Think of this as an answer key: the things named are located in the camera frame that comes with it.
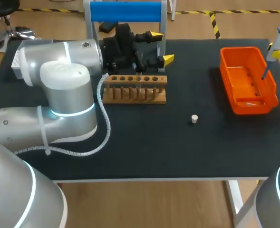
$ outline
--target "black mat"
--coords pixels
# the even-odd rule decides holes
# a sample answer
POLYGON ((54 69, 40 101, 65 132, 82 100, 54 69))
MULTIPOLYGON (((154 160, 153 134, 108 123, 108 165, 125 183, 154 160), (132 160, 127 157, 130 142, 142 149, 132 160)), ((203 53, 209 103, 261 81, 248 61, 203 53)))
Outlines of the black mat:
MULTIPOLYGON (((268 44, 265 39, 169 40, 166 52, 175 60, 166 69, 166 105, 107 105, 110 140, 92 156, 36 151, 20 157, 53 180, 269 176, 280 165, 280 65, 271 68, 279 106, 261 116, 233 114, 218 69, 222 47, 256 46, 265 55, 268 44), (199 120, 191 126, 193 114, 199 120)), ((0 108, 48 105, 39 88, 14 79, 10 65, 17 46, 12 43, 0 65, 0 108)), ((91 139, 58 146, 94 149, 106 133, 100 111, 97 117, 91 139)))

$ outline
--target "wooden test tube rack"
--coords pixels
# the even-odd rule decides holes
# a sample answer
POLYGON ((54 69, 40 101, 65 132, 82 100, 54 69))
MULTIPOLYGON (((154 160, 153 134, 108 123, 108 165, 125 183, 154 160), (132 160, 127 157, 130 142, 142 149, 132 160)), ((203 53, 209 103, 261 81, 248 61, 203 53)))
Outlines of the wooden test tube rack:
POLYGON ((104 104, 166 103, 167 76, 111 75, 105 79, 104 84, 106 85, 103 93, 104 104))

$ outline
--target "orange plastic basket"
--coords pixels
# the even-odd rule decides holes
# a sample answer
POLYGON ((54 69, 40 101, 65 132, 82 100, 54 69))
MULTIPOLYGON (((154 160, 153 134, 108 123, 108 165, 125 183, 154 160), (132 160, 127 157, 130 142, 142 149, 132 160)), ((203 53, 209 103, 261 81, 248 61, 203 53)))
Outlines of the orange plastic basket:
POLYGON ((234 113, 266 114, 278 105, 270 71, 261 79, 267 64, 258 48, 225 47, 220 55, 220 71, 234 113))

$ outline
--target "wooden floor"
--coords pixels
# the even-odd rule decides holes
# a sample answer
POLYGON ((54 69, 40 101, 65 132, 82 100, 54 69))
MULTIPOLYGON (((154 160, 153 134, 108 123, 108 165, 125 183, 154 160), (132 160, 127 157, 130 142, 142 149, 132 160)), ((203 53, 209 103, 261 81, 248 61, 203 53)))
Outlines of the wooden floor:
MULTIPOLYGON (((82 0, 54 3, 21 0, 21 8, 82 10, 82 0)), ((177 10, 280 10, 280 0, 177 0, 177 10)), ((222 38, 273 40, 280 14, 217 14, 222 38)), ((15 12, 11 22, 33 29, 38 37, 86 38, 82 15, 15 12)), ((135 33, 157 31, 156 23, 131 23, 135 33)), ((168 21, 168 39, 215 39, 208 16, 176 15, 168 21)), ((243 201, 254 180, 239 182, 243 201)), ((63 184, 68 200, 67 228, 230 228, 232 219, 221 181, 63 184)))

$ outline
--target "cable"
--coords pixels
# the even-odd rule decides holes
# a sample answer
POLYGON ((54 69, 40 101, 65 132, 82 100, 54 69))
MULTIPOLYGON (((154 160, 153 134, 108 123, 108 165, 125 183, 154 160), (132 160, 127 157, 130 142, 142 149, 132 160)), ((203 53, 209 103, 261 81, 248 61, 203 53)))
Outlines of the cable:
MULTIPOLYGON (((84 153, 80 153, 80 152, 73 152, 73 151, 68 151, 65 149, 61 149, 58 147, 54 147, 54 146, 50 146, 49 149, 55 152, 59 152, 59 153, 64 153, 67 155, 71 155, 71 156, 76 156, 76 157, 85 157, 85 156, 90 156, 98 151, 100 151, 108 142, 108 139, 110 137, 110 132, 111 132, 111 126, 110 126, 110 120, 109 117, 107 115, 107 112, 103 106, 103 102, 102 102, 102 98, 101 98, 101 87, 102 84, 104 82, 104 80, 109 76, 109 74, 105 74, 101 77, 101 79, 99 80, 98 84, 97 84, 97 101, 98 104, 100 105, 102 114, 104 116, 105 122, 106 122, 106 126, 107 126, 107 132, 106 132, 106 136, 104 141, 95 149, 88 151, 88 152, 84 152, 84 153)), ((45 150, 46 147, 45 146, 32 146, 32 147, 28 147, 26 149, 23 150, 19 150, 19 151, 15 151, 14 154, 20 154, 20 153, 24 153, 24 152, 28 152, 28 151, 34 151, 34 150, 45 150)))

